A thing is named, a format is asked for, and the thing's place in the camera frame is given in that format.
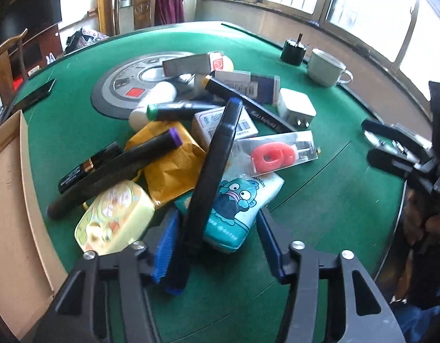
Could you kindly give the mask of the white power adapter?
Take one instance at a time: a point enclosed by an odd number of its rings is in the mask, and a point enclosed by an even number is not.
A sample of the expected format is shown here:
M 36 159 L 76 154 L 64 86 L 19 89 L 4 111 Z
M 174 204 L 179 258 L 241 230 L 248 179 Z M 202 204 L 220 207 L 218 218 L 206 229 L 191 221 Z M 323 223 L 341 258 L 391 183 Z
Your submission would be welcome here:
M 288 88 L 281 88 L 277 110 L 282 120 L 294 127 L 305 129 L 310 126 L 317 114 L 306 94 Z

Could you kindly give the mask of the yellow-green cartoon tin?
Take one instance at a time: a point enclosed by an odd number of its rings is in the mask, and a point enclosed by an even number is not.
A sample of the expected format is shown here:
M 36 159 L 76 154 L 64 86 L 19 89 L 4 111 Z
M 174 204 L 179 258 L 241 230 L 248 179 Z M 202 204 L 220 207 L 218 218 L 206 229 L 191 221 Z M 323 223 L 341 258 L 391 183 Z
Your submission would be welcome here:
M 141 237 L 155 210 L 138 184 L 124 180 L 94 199 L 77 224 L 74 238 L 83 252 L 103 256 L 122 251 Z

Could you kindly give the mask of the white pill bottle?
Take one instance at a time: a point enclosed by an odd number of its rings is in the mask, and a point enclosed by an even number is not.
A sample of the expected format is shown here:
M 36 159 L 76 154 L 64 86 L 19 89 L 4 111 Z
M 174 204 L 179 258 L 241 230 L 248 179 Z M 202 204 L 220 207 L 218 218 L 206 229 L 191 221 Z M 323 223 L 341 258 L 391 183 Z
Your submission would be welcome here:
M 177 96 L 177 89 L 173 84 L 167 81 L 157 83 L 150 89 L 147 95 L 138 103 L 136 108 L 131 111 L 128 116 L 128 123 L 130 127 L 138 132 L 144 128 L 150 121 L 154 121 L 154 108 L 156 105 L 162 103 L 170 103 L 175 100 Z

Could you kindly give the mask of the blue cartoon tissue pack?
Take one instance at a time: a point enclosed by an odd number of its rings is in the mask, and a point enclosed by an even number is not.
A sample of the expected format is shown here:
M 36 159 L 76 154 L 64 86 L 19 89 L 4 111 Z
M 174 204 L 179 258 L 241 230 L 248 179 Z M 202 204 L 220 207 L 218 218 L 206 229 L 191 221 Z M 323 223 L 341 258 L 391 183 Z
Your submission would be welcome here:
M 195 238 L 224 253 L 237 251 L 258 212 L 272 201 L 284 180 L 276 173 L 259 177 L 221 177 L 203 173 L 195 189 L 176 199 Z

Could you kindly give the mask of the purple-capped black marker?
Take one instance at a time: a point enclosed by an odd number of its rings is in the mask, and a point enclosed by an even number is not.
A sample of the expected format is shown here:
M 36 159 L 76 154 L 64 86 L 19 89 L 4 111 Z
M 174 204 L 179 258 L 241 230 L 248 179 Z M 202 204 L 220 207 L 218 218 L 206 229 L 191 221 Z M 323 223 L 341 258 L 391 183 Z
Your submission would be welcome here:
M 46 214 L 56 220 L 123 180 L 131 180 L 145 166 L 182 145 L 180 133 L 169 128 L 149 141 L 123 152 L 74 184 L 47 207 Z

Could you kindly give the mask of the black gold lipstick tube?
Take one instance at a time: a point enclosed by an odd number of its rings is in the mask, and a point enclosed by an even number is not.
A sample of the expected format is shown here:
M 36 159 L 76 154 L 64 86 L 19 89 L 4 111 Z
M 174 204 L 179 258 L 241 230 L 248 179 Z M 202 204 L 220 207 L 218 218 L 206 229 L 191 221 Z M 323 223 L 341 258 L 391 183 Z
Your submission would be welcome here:
M 83 180 L 84 177 L 94 172 L 95 169 L 120 154 L 122 154 L 122 148 L 116 142 L 110 143 L 62 177 L 58 183 L 59 193 L 63 194 L 73 185 Z

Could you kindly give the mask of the black television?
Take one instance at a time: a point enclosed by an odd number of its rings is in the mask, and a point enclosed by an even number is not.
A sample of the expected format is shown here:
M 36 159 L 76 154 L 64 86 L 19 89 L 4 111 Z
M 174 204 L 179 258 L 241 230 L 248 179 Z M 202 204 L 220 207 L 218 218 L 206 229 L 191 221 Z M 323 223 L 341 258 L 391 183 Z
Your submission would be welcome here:
M 0 21 L 0 44 L 25 29 L 28 41 L 61 21 L 60 0 L 14 0 Z

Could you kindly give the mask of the yellow foil snack bag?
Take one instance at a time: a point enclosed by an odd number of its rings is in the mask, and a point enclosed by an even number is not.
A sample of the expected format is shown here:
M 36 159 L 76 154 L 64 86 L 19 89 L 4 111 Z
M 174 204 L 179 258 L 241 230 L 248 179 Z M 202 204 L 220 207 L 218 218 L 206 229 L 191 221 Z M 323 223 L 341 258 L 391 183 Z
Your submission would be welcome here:
M 157 208 L 195 187 L 205 161 L 205 151 L 178 121 L 152 121 L 125 145 L 125 149 L 130 149 L 171 128 L 178 132 L 182 145 L 141 169 L 149 196 Z

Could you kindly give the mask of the white ceramic mug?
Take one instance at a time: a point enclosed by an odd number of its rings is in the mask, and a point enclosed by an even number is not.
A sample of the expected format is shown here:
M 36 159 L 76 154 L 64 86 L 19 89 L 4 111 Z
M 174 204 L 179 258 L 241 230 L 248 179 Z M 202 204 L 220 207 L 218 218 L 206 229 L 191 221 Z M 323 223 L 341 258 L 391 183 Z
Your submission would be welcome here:
M 308 60 L 307 76 L 324 87 L 349 84 L 353 81 L 353 74 L 342 61 L 318 48 L 312 50 Z

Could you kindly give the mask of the white medicine box purple label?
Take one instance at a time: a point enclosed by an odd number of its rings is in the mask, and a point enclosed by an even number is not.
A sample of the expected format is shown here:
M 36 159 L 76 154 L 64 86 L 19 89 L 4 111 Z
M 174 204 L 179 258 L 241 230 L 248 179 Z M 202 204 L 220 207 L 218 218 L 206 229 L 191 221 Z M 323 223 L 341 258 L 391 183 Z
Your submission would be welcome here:
M 204 151 L 208 150 L 213 135 L 219 126 L 224 109 L 224 107 L 213 108 L 207 111 L 200 111 L 194 115 L 191 134 Z M 254 122 L 246 109 L 243 108 L 238 125 L 235 128 L 235 139 L 254 137 L 258 134 L 259 131 Z

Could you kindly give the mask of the black cylindrical motor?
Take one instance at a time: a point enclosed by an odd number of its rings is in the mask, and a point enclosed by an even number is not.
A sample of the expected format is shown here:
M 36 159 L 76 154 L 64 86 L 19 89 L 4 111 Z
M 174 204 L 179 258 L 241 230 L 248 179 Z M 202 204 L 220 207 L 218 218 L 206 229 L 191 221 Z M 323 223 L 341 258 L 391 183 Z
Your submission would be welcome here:
M 281 51 L 281 60 L 294 66 L 300 66 L 305 57 L 308 46 L 302 43 L 303 34 L 297 39 L 287 39 Z

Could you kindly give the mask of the cardboard box tray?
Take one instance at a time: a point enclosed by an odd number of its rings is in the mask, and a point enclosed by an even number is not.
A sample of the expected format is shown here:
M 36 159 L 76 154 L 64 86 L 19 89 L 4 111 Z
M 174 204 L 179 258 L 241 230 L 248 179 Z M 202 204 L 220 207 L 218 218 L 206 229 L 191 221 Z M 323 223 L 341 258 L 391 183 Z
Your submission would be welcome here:
M 67 277 L 35 192 L 27 123 L 21 112 L 0 127 L 0 326 L 21 340 Z

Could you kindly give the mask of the grey box red end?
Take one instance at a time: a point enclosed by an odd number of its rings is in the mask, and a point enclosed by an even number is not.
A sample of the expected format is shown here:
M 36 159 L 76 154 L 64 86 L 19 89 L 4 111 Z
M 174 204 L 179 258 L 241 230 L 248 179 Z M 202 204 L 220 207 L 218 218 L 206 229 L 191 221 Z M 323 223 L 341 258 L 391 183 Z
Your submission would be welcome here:
M 223 58 L 222 52 L 194 54 L 165 60 L 162 63 L 162 68 L 167 77 L 176 77 L 186 73 L 209 74 L 212 71 L 223 69 Z

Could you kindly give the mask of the green-capped black marker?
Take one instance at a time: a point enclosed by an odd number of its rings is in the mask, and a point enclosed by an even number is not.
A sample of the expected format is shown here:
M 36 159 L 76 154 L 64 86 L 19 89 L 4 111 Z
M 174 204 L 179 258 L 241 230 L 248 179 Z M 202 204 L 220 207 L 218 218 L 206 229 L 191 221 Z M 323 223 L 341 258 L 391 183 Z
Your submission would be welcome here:
M 189 120 L 196 113 L 220 108 L 216 103 L 202 101 L 179 101 L 149 105 L 146 117 L 149 121 Z

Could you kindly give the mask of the white and blue medicine box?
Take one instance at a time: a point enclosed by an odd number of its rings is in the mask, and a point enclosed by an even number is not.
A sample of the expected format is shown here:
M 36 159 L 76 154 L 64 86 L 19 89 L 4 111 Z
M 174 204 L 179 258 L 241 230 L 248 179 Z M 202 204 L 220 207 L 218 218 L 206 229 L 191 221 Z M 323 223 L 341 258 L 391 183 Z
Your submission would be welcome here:
M 211 75 L 261 105 L 276 105 L 278 102 L 281 89 L 279 76 L 265 76 L 246 71 L 213 71 Z

